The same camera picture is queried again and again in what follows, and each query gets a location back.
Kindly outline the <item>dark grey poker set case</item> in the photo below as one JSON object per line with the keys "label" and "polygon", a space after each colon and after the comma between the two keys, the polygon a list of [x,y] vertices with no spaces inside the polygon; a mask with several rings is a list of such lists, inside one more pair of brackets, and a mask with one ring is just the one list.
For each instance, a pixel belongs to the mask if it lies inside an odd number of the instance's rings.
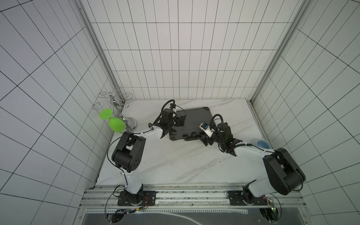
{"label": "dark grey poker set case", "polygon": [[177,110],[177,117],[185,116],[184,126],[174,126],[169,131],[169,139],[171,141],[184,140],[194,141],[198,140],[204,132],[200,129],[201,123],[209,123],[212,118],[212,113],[208,107],[192,108]]}

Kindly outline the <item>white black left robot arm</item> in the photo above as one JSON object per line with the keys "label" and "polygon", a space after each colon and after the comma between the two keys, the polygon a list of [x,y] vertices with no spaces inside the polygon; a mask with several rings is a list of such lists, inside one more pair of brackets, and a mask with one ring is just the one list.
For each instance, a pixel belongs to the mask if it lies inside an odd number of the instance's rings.
{"label": "white black left robot arm", "polygon": [[165,137],[173,127],[182,127],[185,125],[187,113],[180,114],[176,107],[161,110],[161,113],[153,123],[150,123],[149,129],[138,133],[126,131],[121,136],[115,147],[111,160],[114,165],[123,171],[126,185],[125,191],[133,196],[138,196],[143,191],[143,184],[137,175],[145,145],[154,140]]}

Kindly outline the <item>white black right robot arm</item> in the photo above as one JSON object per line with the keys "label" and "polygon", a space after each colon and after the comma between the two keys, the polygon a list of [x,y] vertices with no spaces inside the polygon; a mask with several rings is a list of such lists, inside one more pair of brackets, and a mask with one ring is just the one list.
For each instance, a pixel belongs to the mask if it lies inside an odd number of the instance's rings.
{"label": "white black right robot arm", "polygon": [[236,139],[227,123],[217,126],[202,123],[199,128],[203,131],[199,139],[205,146],[217,143],[223,153],[264,166],[262,175],[243,187],[241,197],[247,204],[252,204],[254,199],[267,194],[288,195],[306,180],[305,174],[286,149],[262,149]]}

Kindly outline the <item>light blue ceramic mug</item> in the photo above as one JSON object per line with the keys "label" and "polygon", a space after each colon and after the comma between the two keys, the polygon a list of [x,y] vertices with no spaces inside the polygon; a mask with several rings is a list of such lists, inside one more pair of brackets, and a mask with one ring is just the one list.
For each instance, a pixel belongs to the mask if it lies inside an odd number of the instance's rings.
{"label": "light blue ceramic mug", "polygon": [[258,140],[256,146],[262,149],[272,149],[272,146],[266,140]]}

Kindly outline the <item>green plastic wine glass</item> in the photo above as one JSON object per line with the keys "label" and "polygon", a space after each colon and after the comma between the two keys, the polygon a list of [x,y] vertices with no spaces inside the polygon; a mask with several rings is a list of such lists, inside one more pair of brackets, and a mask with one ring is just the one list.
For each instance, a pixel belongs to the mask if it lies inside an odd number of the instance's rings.
{"label": "green plastic wine glass", "polygon": [[123,120],[116,118],[116,117],[112,117],[113,115],[113,110],[110,108],[104,109],[100,112],[99,117],[102,120],[108,120],[109,123],[109,127],[110,129],[115,132],[115,133],[121,133],[122,131],[125,130],[125,123],[123,122]]}

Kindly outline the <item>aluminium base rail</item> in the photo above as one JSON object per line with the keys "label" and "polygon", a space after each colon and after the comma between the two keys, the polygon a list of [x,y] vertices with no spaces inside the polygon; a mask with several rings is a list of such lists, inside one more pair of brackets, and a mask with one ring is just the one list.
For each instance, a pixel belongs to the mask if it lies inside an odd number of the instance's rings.
{"label": "aluminium base rail", "polygon": [[245,203],[241,184],[145,185],[138,202],[126,196],[123,186],[97,186],[85,190],[80,203],[80,207],[87,212],[108,214],[117,209],[133,210],[139,207],[146,213],[244,213],[248,208],[273,206],[284,210],[304,205],[299,192],[292,192],[287,196],[267,194],[254,200],[254,203]]}

